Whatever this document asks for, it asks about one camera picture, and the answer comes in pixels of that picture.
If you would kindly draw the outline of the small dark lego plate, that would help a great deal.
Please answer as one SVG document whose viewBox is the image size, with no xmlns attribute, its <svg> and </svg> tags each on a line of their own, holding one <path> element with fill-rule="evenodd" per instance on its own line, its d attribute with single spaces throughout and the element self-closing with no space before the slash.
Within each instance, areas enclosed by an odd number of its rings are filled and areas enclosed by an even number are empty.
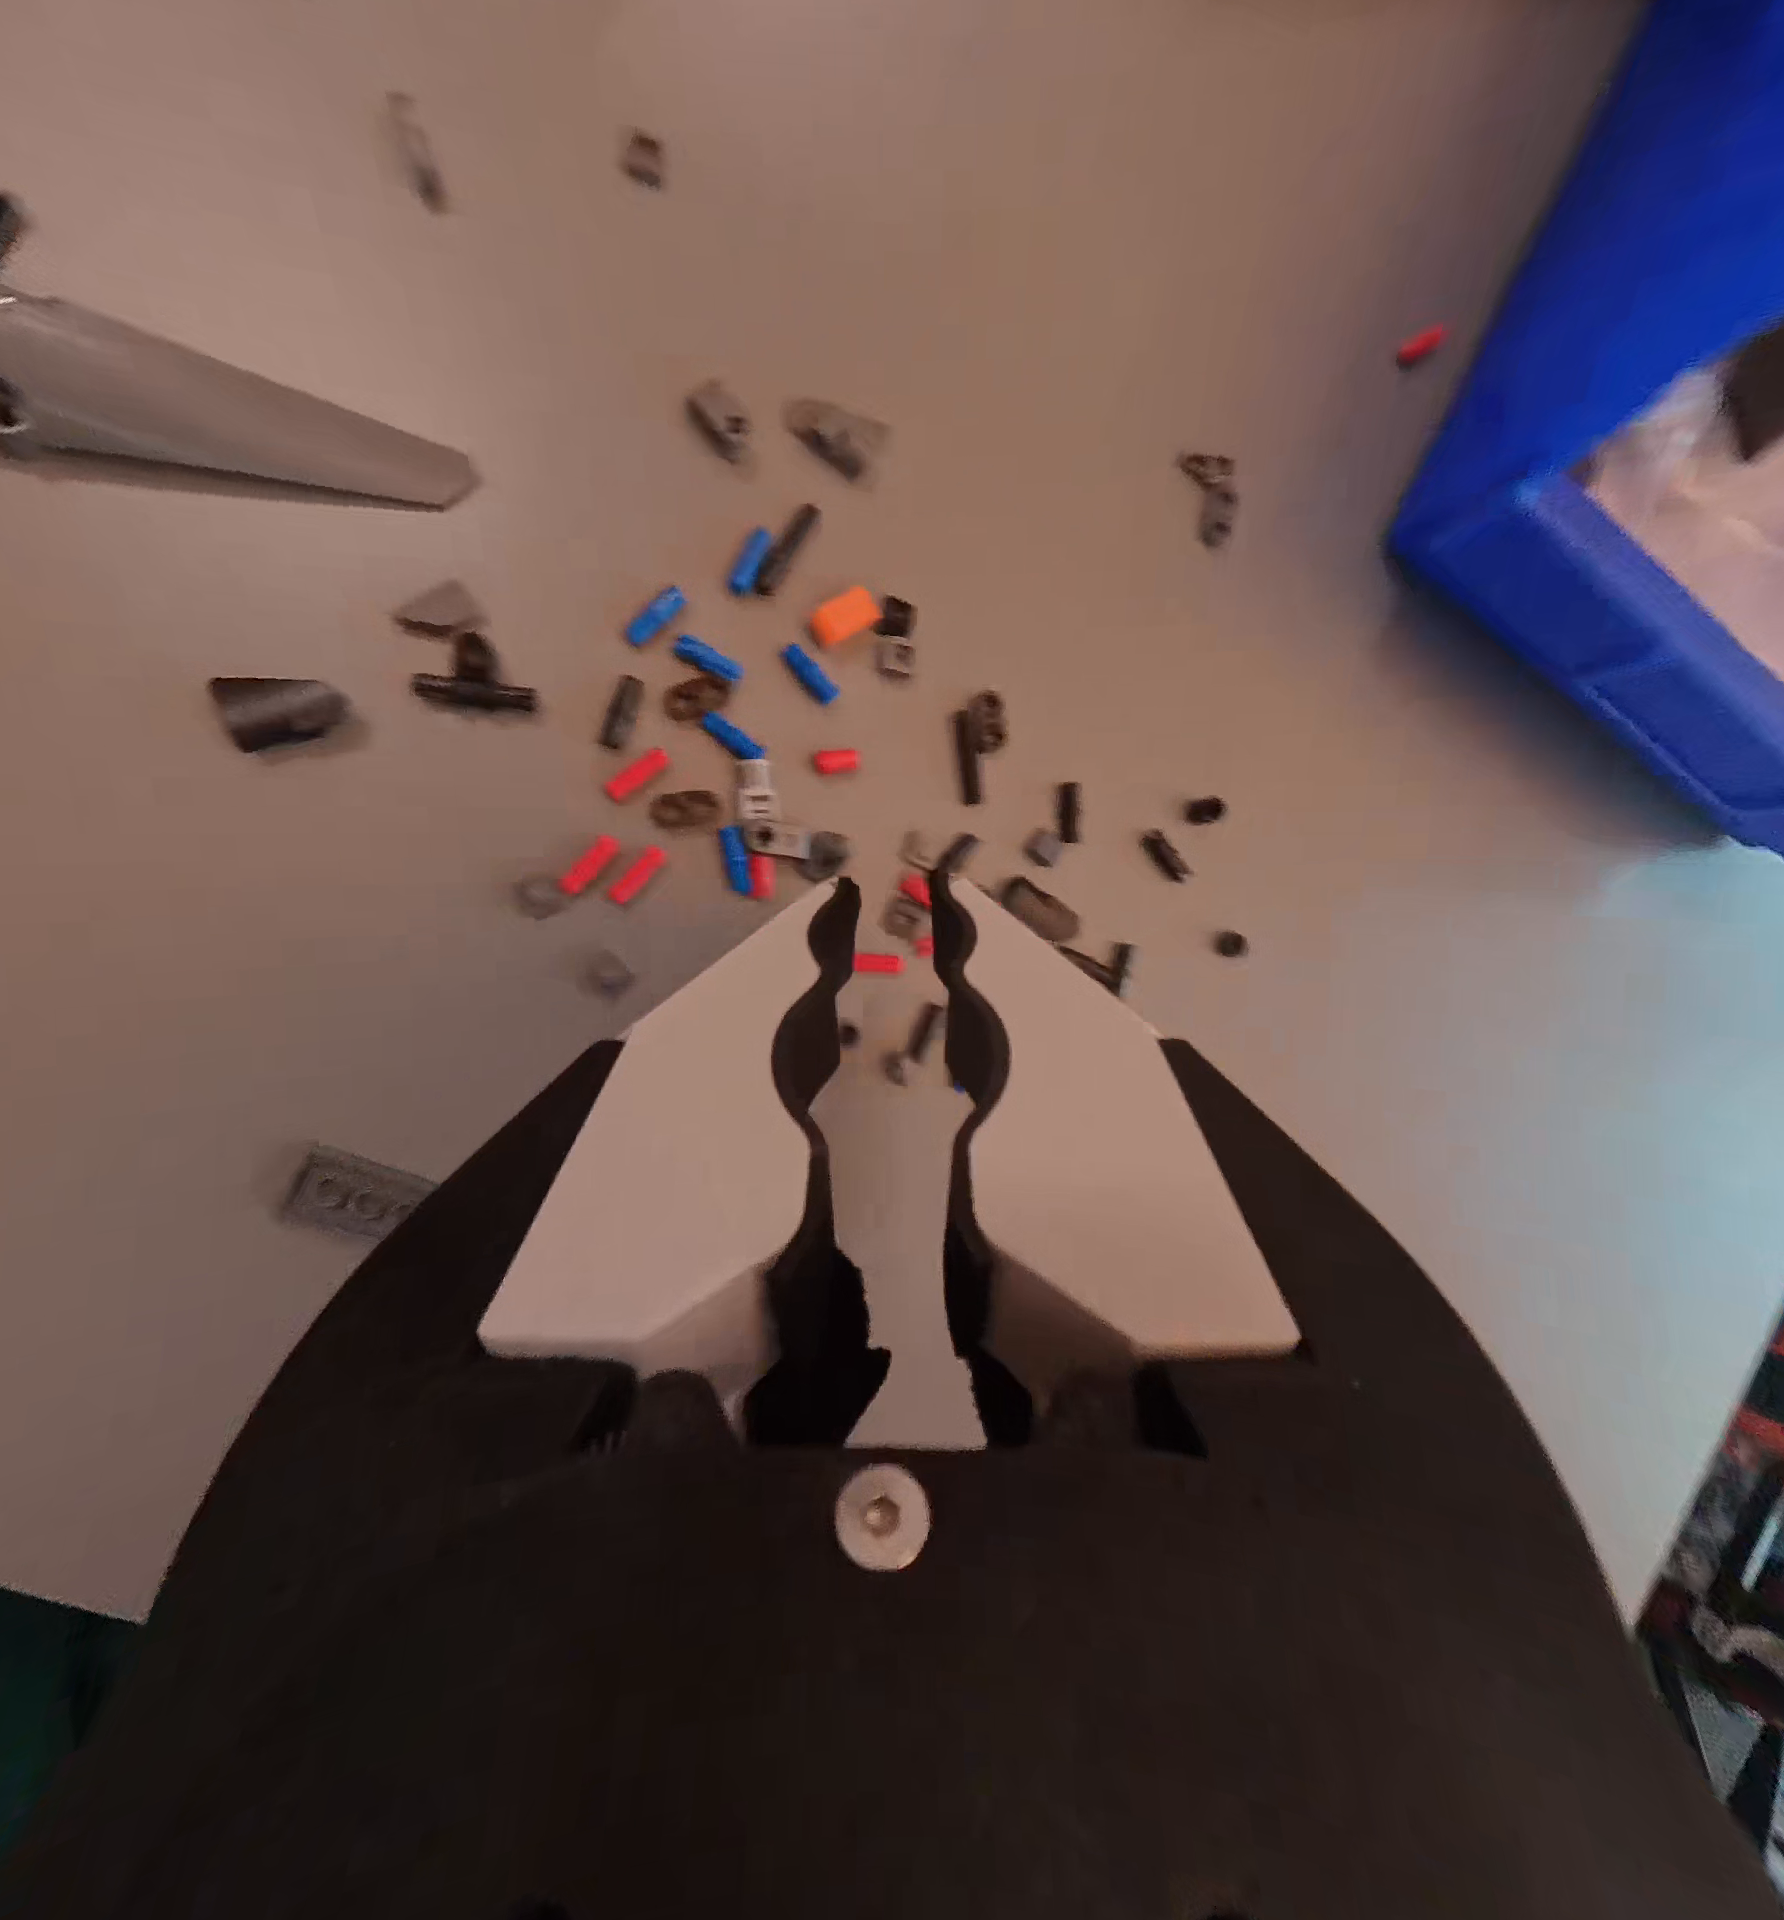
<svg viewBox="0 0 1784 1920">
<path fill-rule="evenodd" d="M 423 1176 L 312 1144 L 284 1191 L 278 1218 L 294 1228 L 383 1242 L 433 1193 L 438 1184 Z"/>
</svg>

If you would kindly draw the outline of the scatter of small lego pieces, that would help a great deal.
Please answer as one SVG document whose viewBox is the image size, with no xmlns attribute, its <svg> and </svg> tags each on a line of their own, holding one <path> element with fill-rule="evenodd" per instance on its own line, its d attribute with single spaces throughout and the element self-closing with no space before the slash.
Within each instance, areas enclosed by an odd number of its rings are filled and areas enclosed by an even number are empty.
<svg viewBox="0 0 1784 1920">
<path fill-rule="evenodd" d="M 664 143 L 645 131 L 630 131 L 625 142 L 621 165 L 626 177 L 642 185 L 664 185 Z M 793 401 L 792 409 L 788 409 L 789 419 L 795 422 L 792 431 L 811 452 L 825 458 L 834 473 L 848 479 L 866 475 L 873 461 L 873 444 L 877 444 L 875 436 L 879 428 L 850 416 L 841 419 L 842 409 L 834 414 L 829 408 L 821 411 L 821 408 L 823 403 L 814 401 L 806 401 L 804 405 Z M 721 387 L 705 382 L 689 395 L 687 416 L 699 433 L 728 461 L 738 462 L 750 450 L 750 411 L 728 397 Z M 754 603 L 760 597 L 773 595 L 786 582 L 818 525 L 818 505 L 804 503 L 782 523 L 777 537 L 768 529 L 757 529 L 738 549 L 736 565 L 728 573 L 728 592 Z M 887 682 L 905 684 L 910 679 L 913 660 L 916 657 L 910 644 L 914 623 L 913 605 L 898 595 L 883 597 L 879 605 L 879 623 L 866 635 L 872 637 L 875 648 L 879 677 L 887 679 Z M 818 870 L 821 877 L 829 877 L 848 858 L 842 834 L 823 829 L 792 829 L 781 823 L 764 747 L 753 739 L 750 728 L 743 728 L 736 717 L 728 716 L 730 704 L 736 701 L 738 686 L 749 679 L 745 669 L 700 637 L 676 632 L 676 623 L 689 607 L 691 603 L 683 589 L 664 589 L 633 614 L 622 627 L 621 637 L 634 652 L 643 652 L 662 637 L 670 639 L 667 652 L 673 662 L 685 665 L 691 672 L 683 682 L 665 689 L 667 717 L 676 726 L 700 729 L 725 750 L 736 765 L 731 816 L 728 824 L 715 829 L 730 887 L 740 897 L 754 901 L 768 898 L 768 876 L 781 862 L 797 863 L 808 880 L 814 876 L 814 870 Z M 500 679 L 496 650 L 484 634 L 461 634 L 451 642 L 446 639 L 446 644 L 452 650 L 451 671 L 446 674 L 428 672 L 413 677 L 410 686 L 418 698 L 433 706 L 457 710 L 537 711 L 539 698 L 534 689 L 506 684 Z M 823 650 L 815 644 L 815 650 L 809 653 L 797 639 L 778 653 L 792 682 L 797 684 L 806 698 L 814 699 L 821 711 L 827 711 L 842 693 L 842 686 L 825 667 L 825 653 L 830 653 L 830 650 Z M 642 698 L 643 684 L 640 679 L 633 674 L 618 679 L 615 695 L 611 698 L 612 704 L 607 707 L 604 726 L 598 733 L 603 748 L 608 752 L 625 748 L 637 726 Z M 958 769 L 956 779 L 959 781 L 964 806 L 982 801 L 982 766 L 1001 750 L 1004 739 L 1008 719 L 997 690 L 985 689 L 954 711 L 954 765 Z M 622 774 L 612 776 L 607 794 L 615 803 L 625 803 L 645 789 L 648 783 L 664 778 L 667 762 L 670 754 L 664 748 L 652 748 L 640 754 Z M 821 779 L 850 778 L 859 772 L 862 757 L 853 747 L 832 747 L 815 750 L 808 765 Z M 715 809 L 719 809 L 719 803 L 711 792 L 667 792 L 649 801 L 649 818 L 658 830 L 681 833 L 718 823 L 719 810 Z M 1029 842 L 1026 850 L 1029 858 L 1045 863 L 1056 858 L 1060 848 L 1076 844 L 1076 813 L 1079 789 L 1076 783 L 1068 781 L 1056 789 L 1056 829 L 1051 834 L 1039 833 L 1039 836 Z M 1186 877 L 1186 867 L 1176 858 L 1176 851 L 1167 851 L 1170 842 L 1163 833 L 1147 833 L 1142 844 L 1158 862 L 1159 870 L 1171 880 L 1177 883 Z M 581 865 L 567 870 L 562 883 L 544 884 L 543 895 L 534 889 L 532 895 L 537 895 L 537 898 L 532 904 L 546 916 L 557 912 L 565 901 L 596 884 L 596 877 L 615 854 L 616 842 L 600 836 L 589 855 L 581 855 Z M 621 904 L 637 898 L 642 883 L 660 870 L 662 860 L 664 851 L 655 848 L 649 850 L 643 860 L 618 880 L 611 898 Z M 1109 963 L 1097 963 L 1076 953 L 1068 946 L 1056 948 L 1113 996 L 1125 992 L 1135 948 L 1121 943 L 1113 948 L 1113 959 Z"/>
</svg>

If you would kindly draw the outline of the pile of clear plastic bags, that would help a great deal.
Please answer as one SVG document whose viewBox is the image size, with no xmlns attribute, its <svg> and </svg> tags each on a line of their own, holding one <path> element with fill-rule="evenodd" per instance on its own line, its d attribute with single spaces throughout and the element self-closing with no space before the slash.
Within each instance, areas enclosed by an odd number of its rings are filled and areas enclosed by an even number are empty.
<svg viewBox="0 0 1784 1920">
<path fill-rule="evenodd" d="M 1784 684 L 1784 438 L 1744 461 L 1694 370 L 1599 444 L 1594 503 Z"/>
</svg>

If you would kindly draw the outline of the black curved lego piece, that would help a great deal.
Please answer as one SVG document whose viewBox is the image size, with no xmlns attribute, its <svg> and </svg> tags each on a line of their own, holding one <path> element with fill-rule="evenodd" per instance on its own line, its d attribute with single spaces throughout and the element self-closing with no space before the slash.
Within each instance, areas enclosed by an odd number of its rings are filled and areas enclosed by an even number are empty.
<svg viewBox="0 0 1784 1920">
<path fill-rule="evenodd" d="M 334 684 L 284 677 L 213 677 L 210 707 L 229 742 L 245 757 L 351 747 L 364 722 Z"/>
</svg>

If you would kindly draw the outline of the large grey pointed lego panel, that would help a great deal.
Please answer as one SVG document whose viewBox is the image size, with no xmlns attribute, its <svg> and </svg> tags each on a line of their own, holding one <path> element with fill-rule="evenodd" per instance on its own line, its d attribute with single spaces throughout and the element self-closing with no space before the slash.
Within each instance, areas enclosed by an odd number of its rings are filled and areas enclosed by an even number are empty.
<svg viewBox="0 0 1784 1920">
<path fill-rule="evenodd" d="M 448 510 L 469 457 L 322 397 L 112 320 L 0 286 L 0 454 L 131 462 Z"/>
</svg>

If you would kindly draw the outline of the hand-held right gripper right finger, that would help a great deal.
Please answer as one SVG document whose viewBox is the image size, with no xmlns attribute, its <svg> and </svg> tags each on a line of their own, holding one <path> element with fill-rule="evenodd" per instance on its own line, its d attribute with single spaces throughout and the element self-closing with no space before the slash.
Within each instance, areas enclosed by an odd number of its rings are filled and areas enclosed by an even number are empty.
<svg viewBox="0 0 1784 1920">
<path fill-rule="evenodd" d="M 930 887 L 951 1146 L 943 1300 L 982 1438 L 1070 1379 L 1281 1361 L 1301 1331 L 1161 1037 L 979 887 Z"/>
</svg>

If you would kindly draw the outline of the blue plastic bin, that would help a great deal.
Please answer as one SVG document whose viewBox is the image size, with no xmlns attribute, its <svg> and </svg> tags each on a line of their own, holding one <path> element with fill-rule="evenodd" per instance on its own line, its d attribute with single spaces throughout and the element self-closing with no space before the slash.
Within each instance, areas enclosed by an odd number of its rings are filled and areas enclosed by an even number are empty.
<svg viewBox="0 0 1784 1920">
<path fill-rule="evenodd" d="M 1784 862 L 1784 686 L 1574 482 L 1784 320 L 1784 3 L 1653 4 L 1388 531 L 1715 829 Z"/>
</svg>

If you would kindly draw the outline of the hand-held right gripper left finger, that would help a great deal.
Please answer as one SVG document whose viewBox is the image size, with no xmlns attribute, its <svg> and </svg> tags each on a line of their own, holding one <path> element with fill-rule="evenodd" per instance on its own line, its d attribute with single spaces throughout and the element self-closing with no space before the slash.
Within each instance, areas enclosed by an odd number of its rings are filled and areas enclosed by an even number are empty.
<svg viewBox="0 0 1784 1920">
<path fill-rule="evenodd" d="M 842 1444 L 887 1377 L 814 1103 L 862 897 L 814 887 L 628 1025 L 476 1339 L 702 1377 L 770 1444 Z"/>
</svg>

